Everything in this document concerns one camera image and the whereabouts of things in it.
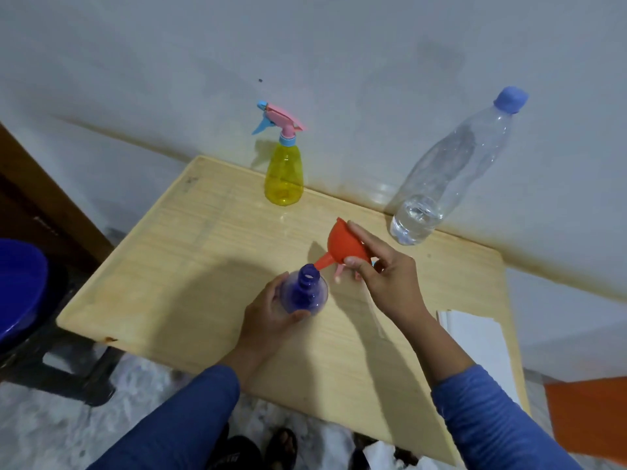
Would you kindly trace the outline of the person's right hand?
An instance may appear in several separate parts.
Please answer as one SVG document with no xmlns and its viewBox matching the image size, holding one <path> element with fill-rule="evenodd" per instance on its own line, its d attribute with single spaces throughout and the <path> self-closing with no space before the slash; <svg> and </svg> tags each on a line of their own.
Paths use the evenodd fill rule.
<svg viewBox="0 0 627 470">
<path fill-rule="evenodd" d="M 385 270 L 365 284 L 374 304 L 404 333 L 429 318 L 415 261 L 353 221 L 348 228 L 365 245 L 372 258 L 383 260 Z"/>
</svg>

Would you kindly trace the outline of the red plastic funnel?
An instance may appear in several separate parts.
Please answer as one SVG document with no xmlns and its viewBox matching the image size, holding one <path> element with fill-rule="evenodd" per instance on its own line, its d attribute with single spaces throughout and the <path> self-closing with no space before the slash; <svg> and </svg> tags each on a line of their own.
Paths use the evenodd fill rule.
<svg viewBox="0 0 627 470">
<path fill-rule="evenodd" d="M 352 233 L 347 222 L 338 217 L 327 238 L 327 252 L 314 263 L 314 266 L 321 271 L 332 265 L 344 265 L 346 257 L 371 261 L 363 242 Z"/>
</svg>

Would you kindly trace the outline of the blue plastic spray bottle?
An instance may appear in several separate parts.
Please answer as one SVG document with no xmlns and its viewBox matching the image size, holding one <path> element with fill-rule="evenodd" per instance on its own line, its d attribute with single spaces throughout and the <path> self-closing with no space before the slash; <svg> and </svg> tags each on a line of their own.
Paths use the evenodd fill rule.
<svg viewBox="0 0 627 470">
<path fill-rule="evenodd" d="M 314 264 L 306 264 L 289 274 L 280 286 L 280 305 L 288 314 L 306 310 L 316 316 L 325 307 L 329 287 Z"/>
</svg>

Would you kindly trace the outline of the person's left forearm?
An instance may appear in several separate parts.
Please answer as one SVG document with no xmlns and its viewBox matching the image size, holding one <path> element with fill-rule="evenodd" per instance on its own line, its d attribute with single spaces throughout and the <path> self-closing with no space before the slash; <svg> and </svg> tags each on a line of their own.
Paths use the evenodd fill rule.
<svg viewBox="0 0 627 470">
<path fill-rule="evenodd" d="M 87 470 L 203 470 L 238 402 L 241 386 L 262 361 L 258 349 L 237 345 L 142 419 Z"/>
</svg>

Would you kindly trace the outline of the pink spray trigger head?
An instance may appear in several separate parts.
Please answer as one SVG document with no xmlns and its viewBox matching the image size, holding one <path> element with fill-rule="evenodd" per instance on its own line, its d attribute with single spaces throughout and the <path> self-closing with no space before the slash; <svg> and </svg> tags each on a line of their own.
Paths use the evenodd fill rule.
<svg viewBox="0 0 627 470">
<path fill-rule="evenodd" d="M 344 263 L 342 263 L 342 264 L 338 264 L 338 265 L 337 265 L 336 270 L 335 270 L 335 272 L 334 272 L 334 274 L 333 274 L 333 280 L 334 280 L 334 282 L 335 282 L 335 283 L 338 283 L 338 284 L 339 284 L 339 283 L 341 282 L 342 275 L 343 275 L 343 273 L 344 273 L 344 271 L 345 271 L 346 269 L 348 270 L 349 268 L 346 268 L 346 267 L 344 266 Z M 355 279 L 356 281 L 360 281 L 360 282 L 362 282 L 362 283 L 366 283 L 366 281 L 357 280 L 357 279 L 355 278 L 355 275 L 354 275 L 354 279 Z"/>
</svg>

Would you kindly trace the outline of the clear water bottle blue cap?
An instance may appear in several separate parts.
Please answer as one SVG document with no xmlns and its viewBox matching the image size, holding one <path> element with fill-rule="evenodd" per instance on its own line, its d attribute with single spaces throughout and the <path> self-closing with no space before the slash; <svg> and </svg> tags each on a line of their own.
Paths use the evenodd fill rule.
<svg viewBox="0 0 627 470">
<path fill-rule="evenodd" d="M 423 242 L 505 150 L 514 116 L 529 94 L 507 86 L 492 105 L 462 121 L 417 161 L 398 193 L 389 234 L 401 245 Z"/>
</svg>

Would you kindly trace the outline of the light wooden table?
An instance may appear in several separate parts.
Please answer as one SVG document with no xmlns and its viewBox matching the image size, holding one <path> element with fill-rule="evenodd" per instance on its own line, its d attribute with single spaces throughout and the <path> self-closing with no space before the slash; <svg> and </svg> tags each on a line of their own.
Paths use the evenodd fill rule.
<svg viewBox="0 0 627 470">
<path fill-rule="evenodd" d="M 275 276 L 324 254 L 337 218 L 416 261 L 430 312 L 484 316 L 502 328 L 528 412 L 521 352 L 499 252 L 442 232 L 399 246 L 377 211 L 306 190 L 290 207 L 262 196 L 261 173 L 197 157 L 87 280 L 60 328 L 177 370 L 199 373 L 230 351 L 244 308 Z M 323 310 L 299 324 L 245 393 L 449 464 L 462 464 L 425 376 L 364 284 L 333 269 Z"/>
</svg>

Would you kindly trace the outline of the person's left foot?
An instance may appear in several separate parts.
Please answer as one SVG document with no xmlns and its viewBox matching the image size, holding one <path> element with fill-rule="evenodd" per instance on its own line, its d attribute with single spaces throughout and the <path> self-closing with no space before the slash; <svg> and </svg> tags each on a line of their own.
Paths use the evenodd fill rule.
<svg viewBox="0 0 627 470">
<path fill-rule="evenodd" d="M 265 451 L 267 470 L 294 470 L 298 455 L 298 438 L 286 427 L 277 429 Z"/>
</svg>

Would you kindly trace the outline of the white paper sheet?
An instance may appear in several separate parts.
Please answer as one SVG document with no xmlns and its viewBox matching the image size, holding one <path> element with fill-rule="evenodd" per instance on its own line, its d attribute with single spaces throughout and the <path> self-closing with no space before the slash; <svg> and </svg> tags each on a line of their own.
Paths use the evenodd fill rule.
<svg viewBox="0 0 627 470">
<path fill-rule="evenodd" d="M 437 311 L 436 315 L 440 325 L 459 346 L 520 405 L 512 363 L 500 324 L 489 317 L 457 310 Z"/>
</svg>

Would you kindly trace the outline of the black sandal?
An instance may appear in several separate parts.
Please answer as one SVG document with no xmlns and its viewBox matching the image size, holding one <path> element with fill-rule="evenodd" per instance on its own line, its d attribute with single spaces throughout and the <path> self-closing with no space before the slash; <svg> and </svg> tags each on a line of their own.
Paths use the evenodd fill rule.
<svg viewBox="0 0 627 470">
<path fill-rule="evenodd" d="M 229 432 L 230 425 L 226 423 L 205 470 L 264 470 L 262 453 L 255 442 L 244 435 L 230 437 Z"/>
</svg>

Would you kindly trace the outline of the white cloth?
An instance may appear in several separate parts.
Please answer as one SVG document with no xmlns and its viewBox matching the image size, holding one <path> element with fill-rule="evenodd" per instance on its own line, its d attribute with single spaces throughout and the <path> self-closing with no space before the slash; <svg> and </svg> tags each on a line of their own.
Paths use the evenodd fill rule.
<svg viewBox="0 0 627 470">
<path fill-rule="evenodd" d="M 362 450 L 370 470 L 415 470 L 419 457 L 382 441 L 375 441 Z"/>
</svg>

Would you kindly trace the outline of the orange box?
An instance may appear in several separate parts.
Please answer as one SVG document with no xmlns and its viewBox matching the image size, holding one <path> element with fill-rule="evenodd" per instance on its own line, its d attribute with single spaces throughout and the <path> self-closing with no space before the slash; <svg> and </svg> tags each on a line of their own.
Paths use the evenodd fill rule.
<svg viewBox="0 0 627 470">
<path fill-rule="evenodd" d="M 554 439 L 627 467 L 627 377 L 545 384 Z"/>
</svg>

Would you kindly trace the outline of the brown wooden door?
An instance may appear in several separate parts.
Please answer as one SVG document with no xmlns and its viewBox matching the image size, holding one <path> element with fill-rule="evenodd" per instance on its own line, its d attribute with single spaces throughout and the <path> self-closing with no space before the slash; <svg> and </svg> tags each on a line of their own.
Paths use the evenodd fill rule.
<svg viewBox="0 0 627 470">
<path fill-rule="evenodd" d="M 35 245 L 50 259 L 92 274 L 112 243 L 0 123 L 0 239 Z"/>
</svg>

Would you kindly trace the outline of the blue plastic chair seat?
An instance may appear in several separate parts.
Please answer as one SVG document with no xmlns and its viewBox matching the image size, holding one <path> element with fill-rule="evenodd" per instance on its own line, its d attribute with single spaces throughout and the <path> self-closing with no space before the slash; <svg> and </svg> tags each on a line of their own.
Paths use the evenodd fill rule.
<svg viewBox="0 0 627 470">
<path fill-rule="evenodd" d="M 35 245 L 0 238 L 0 343 L 14 339 L 36 322 L 49 263 Z"/>
</svg>

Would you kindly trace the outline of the black chair frame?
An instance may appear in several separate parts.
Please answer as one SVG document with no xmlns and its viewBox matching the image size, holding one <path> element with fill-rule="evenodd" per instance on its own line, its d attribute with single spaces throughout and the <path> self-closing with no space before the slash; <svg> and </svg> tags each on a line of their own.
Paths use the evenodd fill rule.
<svg viewBox="0 0 627 470">
<path fill-rule="evenodd" d="M 27 330 L 0 338 L 0 384 L 8 382 L 80 401 L 92 408 L 115 394 L 112 375 L 125 352 L 59 327 L 56 318 L 85 276 L 50 264 L 43 315 Z"/>
</svg>

